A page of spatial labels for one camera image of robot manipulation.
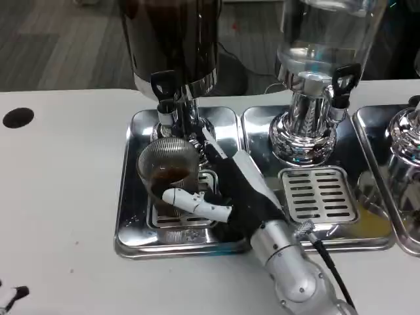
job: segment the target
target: white countertop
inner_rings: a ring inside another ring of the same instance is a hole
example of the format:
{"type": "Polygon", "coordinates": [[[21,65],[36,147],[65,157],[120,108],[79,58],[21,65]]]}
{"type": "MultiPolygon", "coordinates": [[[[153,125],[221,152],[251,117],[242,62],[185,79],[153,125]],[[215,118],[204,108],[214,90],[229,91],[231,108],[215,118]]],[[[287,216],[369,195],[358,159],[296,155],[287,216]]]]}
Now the white countertop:
{"type": "MultiPolygon", "coordinates": [[[[404,103],[415,93],[420,80],[362,82],[350,109],[404,103]]],[[[200,104],[241,114],[287,104],[290,95],[200,104]]],[[[155,106],[126,90],[0,93],[0,117],[17,107],[35,112],[23,128],[0,125],[0,279],[31,290],[11,314],[282,313],[252,253],[149,261],[114,253],[125,132],[137,111],[155,106]]],[[[333,258],[360,315],[418,313],[420,262],[397,245],[333,258]]]]}

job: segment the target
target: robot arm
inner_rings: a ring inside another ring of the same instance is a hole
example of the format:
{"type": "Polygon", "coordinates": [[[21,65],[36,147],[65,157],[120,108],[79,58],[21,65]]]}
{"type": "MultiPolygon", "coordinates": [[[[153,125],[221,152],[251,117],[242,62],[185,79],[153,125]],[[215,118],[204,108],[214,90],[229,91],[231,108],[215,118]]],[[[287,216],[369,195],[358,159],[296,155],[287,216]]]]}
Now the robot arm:
{"type": "MultiPolygon", "coordinates": [[[[189,194],[172,188],[162,199],[200,216],[227,222],[243,232],[261,264],[275,281],[281,306],[290,315],[357,315],[336,297],[334,288],[322,269],[308,259],[288,224],[273,191],[245,151],[229,158],[207,130],[207,157],[216,168],[220,192],[233,206],[212,205],[203,194],[189,194]]],[[[315,236],[310,233],[312,241],[315,236]]]]}

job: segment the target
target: floor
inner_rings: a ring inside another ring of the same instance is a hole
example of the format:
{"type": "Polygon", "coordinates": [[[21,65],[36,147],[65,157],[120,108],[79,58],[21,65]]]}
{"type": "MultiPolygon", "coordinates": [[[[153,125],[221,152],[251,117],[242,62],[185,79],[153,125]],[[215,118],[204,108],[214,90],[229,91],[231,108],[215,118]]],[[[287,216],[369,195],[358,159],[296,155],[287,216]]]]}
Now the floor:
{"type": "MultiPolygon", "coordinates": [[[[275,82],[282,3],[225,4],[219,40],[247,68],[246,94],[275,82]]],[[[0,0],[0,91],[135,89],[115,0],[0,0]]]]}

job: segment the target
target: drip tray grate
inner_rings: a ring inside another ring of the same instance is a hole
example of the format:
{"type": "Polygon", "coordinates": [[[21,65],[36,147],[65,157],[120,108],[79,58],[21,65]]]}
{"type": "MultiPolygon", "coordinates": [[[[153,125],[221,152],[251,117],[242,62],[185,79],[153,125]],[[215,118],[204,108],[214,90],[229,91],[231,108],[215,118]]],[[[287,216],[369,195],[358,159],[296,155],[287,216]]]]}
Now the drip tray grate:
{"type": "Polygon", "coordinates": [[[358,218],[342,168],[284,169],[278,176],[295,222],[342,223],[358,218]]]}

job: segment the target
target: brown coffee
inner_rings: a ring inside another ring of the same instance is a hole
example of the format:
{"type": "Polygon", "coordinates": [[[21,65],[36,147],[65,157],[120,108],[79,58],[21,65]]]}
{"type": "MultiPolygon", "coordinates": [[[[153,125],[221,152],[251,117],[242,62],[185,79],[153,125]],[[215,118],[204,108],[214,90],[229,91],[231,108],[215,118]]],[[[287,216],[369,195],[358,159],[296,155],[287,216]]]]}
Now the brown coffee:
{"type": "Polygon", "coordinates": [[[161,198],[166,189],[173,187],[173,183],[185,179],[189,174],[190,172],[187,169],[162,169],[152,175],[150,190],[156,197],[161,198]]]}
{"type": "Polygon", "coordinates": [[[135,73],[175,70],[180,85],[210,74],[217,61],[219,0],[119,0],[135,73]]]}

